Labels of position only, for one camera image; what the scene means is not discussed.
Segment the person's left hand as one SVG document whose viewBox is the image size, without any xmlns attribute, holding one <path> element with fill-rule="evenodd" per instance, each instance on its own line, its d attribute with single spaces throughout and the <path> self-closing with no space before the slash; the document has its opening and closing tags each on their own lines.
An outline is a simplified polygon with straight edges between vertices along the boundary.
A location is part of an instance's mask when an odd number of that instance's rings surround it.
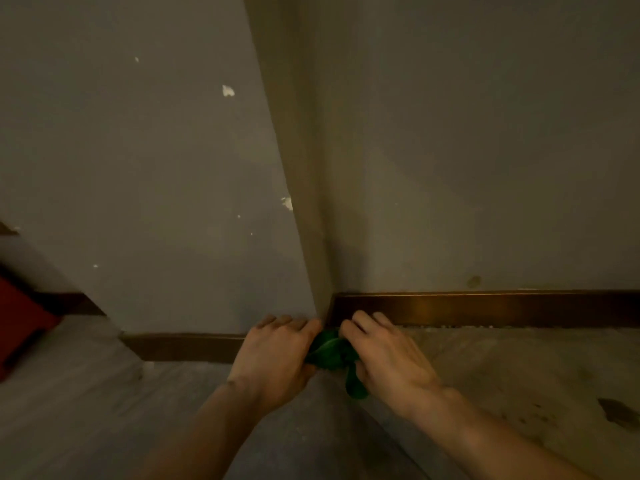
<svg viewBox="0 0 640 480">
<path fill-rule="evenodd" d="M 252 416 L 263 418 L 290 402 L 307 386 L 317 368 L 304 363 L 310 345 L 261 338 L 254 326 L 241 346 L 227 378 L 247 400 Z"/>
</svg>

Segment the person's right hand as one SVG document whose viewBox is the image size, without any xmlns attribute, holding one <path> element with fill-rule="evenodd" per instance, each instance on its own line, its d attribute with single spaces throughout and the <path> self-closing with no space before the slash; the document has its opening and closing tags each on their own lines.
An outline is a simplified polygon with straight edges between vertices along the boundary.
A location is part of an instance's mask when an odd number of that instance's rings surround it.
<svg viewBox="0 0 640 480">
<path fill-rule="evenodd" d="M 440 379 L 416 343 L 402 332 L 388 341 L 365 339 L 352 345 L 359 361 L 356 373 L 368 391 L 398 416 L 415 424 L 436 410 Z"/>
</svg>

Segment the green cleaning cloth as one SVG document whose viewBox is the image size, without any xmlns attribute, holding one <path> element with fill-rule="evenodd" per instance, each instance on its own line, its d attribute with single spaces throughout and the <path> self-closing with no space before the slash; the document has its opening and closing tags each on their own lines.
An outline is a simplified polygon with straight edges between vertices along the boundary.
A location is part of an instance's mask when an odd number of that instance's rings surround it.
<svg viewBox="0 0 640 480">
<path fill-rule="evenodd" d="M 304 363 L 325 371 L 345 373 L 346 392 L 354 400 L 368 398 L 369 392 L 356 373 L 359 356 L 351 343 L 342 338 L 338 329 L 325 329 L 312 341 Z"/>
</svg>

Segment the person's right forearm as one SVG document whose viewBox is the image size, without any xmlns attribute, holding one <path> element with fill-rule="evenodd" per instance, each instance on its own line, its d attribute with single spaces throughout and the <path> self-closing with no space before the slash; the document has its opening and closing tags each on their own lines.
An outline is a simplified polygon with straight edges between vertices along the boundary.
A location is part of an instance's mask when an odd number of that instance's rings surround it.
<svg viewBox="0 0 640 480">
<path fill-rule="evenodd" d="M 403 413 L 472 480 L 598 480 L 452 388 L 411 388 Z"/>
</svg>

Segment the person's left forearm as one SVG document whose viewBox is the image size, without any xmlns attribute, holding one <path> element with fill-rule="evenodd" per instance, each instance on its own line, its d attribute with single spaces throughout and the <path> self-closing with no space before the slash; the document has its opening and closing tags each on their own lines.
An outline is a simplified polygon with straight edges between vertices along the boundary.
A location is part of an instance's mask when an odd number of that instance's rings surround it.
<svg viewBox="0 0 640 480">
<path fill-rule="evenodd" d="M 265 411 L 257 388 L 236 381 L 223 384 L 188 427 L 152 453 L 131 480 L 222 480 Z"/>
</svg>

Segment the short brown wooden baseboard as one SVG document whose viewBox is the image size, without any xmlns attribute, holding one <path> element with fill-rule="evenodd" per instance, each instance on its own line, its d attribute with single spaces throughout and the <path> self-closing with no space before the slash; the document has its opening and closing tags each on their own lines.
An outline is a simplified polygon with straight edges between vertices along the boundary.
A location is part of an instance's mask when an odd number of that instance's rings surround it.
<svg viewBox="0 0 640 480">
<path fill-rule="evenodd" d="M 120 341 L 145 362 L 232 364 L 244 334 L 121 333 Z"/>
</svg>

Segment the long brown wooden baseboard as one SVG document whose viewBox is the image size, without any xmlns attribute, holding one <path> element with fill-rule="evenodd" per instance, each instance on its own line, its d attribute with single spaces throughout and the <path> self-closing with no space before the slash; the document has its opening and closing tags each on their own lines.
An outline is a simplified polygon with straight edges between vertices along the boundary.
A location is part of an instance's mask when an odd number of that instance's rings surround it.
<svg viewBox="0 0 640 480">
<path fill-rule="evenodd" d="M 405 327 L 640 328 L 637 290 L 339 293 L 326 323 L 381 312 Z"/>
</svg>

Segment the red object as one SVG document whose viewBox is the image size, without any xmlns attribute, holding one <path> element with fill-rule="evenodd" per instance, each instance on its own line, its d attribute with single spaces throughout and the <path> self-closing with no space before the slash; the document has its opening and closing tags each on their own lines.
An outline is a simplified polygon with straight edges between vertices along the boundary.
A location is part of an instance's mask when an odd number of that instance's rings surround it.
<svg viewBox="0 0 640 480">
<path fill-rule="evenodd" d="M 0 277 L 0 383 L 9 377 L 27 350 L 60 322 L 60 316 Z"/>
</svg>

